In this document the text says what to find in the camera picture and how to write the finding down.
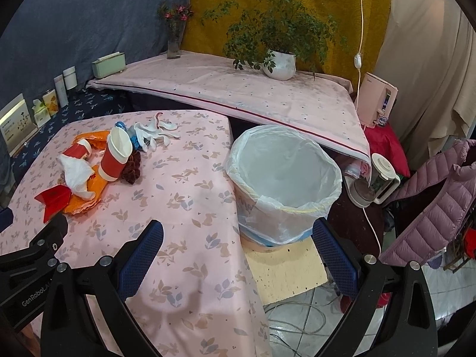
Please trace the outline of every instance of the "white tiles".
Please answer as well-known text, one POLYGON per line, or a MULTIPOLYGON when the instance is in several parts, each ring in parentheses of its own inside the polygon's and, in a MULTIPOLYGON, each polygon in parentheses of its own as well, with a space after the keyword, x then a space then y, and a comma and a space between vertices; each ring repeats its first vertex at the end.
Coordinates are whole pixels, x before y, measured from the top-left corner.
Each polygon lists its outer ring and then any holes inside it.
POLYGON ((291 348, 298 349, 302 337, 300 329, 304 329, 310 307, 292 304, 292 302, 310 304, 312 295, 313 291, 309 290, 265 307, 270 322, 270 342, 273 357, 294 357, 295 352, 291 348))
POLYGON ((440 267, 422 267, 435 311, 437 324, 447 322, 450 315, 473 302, 476 295, 476 262, 471 260, 454 274, 440 267))
MULTIPOLYGON (((431 294, 435 318, 438 324, 447 322, 451 315, 471 303, 476 298, 476 262, 468 262, 462 269, 453 274, 451 271, 431 269, 428 265, 422 267, 431 294)), ((268 311, 271 320, 281 320, 294 325, 286 325, 270 321, 271 334, 275 334, 289 344, 289 349, 275 336, 270 337, 273 357, 314 357, 327 341, 330 334, 342 318, 340 312, 340 297, 337 297, 333 285, 323 285, 312 291, 307 291, 283 302, 311 303, 317 307, 309 308, 302 305, 281 305, 273 311, 268 311), (303 328, 305 334, 290 333, 285 330, 299 332, 303 328)), ((377 309, 362 339, 356 355, 370 348, 378 327, 382 321, 385 309, 377 309)))

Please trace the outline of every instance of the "white jar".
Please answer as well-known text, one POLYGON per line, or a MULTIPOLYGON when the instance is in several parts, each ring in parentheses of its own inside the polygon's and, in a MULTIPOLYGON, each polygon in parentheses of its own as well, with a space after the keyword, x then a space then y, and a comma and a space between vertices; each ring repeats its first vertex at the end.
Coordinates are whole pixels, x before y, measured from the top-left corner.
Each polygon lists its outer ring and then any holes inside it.
POLYGON ((64 70, 63 76, 64 76, 64 85, 66 86, 67 90, 71 90, 72 88, 78 85, 78 81, 76 80, 75 66, 72 66, 64 70))
POLYGON ((264 73, 276 80, 291 79, 296 73, 296 55, 282 54, 276 51, 270 51, 270 54, 272 56, 269 56, 269 59, 272 60, 276 66, 272 68, 273 72, 270 72, 268 67, 263 66, 264 73))

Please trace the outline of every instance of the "white glove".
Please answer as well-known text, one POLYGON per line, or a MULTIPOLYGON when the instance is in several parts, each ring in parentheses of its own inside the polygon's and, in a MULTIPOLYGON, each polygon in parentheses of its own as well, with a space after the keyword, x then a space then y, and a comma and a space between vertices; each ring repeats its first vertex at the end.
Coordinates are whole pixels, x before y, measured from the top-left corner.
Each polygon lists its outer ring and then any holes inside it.
POLYGON ((156 127, 155 120, 152 120, 147 126, 137 122, 134 125, 137 141, 144 152, 148 151, 147 141, 149 141, 150 148, 153 152, 156 150, 156 139, 163 140, 164 146, 170 144, 168 137, 180 138, 180 134, 172 133, 170 130, 177 129, 177 125, 165 122, 159 122, 159 128, 156 127))

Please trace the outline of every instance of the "dark floral fabric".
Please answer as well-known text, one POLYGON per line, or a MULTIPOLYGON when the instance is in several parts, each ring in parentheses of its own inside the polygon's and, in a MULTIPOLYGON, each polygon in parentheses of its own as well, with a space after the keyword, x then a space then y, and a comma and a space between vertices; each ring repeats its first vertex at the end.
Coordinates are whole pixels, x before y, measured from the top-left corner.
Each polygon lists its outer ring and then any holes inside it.
POLYGON ((127 94, 123 91, 81 90, 78 98, 52 116, 51 120, 44 124, 37 134, 25 144, 18 155, 12 159, 15 181, 17 184, 20 183, 35 158, 63 126, 82 119, 130 113, 131 111, 133 111, 132 105, 127 94))

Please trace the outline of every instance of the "brown scrunchie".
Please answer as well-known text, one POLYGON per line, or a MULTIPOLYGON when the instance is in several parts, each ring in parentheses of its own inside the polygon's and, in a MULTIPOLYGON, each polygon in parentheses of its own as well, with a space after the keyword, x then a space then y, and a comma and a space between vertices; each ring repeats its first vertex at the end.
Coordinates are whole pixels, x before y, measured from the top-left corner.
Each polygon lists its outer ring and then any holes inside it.
POLYGON ((133 150, 120 174, 121 179, 126 180, 131 185, 140 177, 140 153, 133 150))

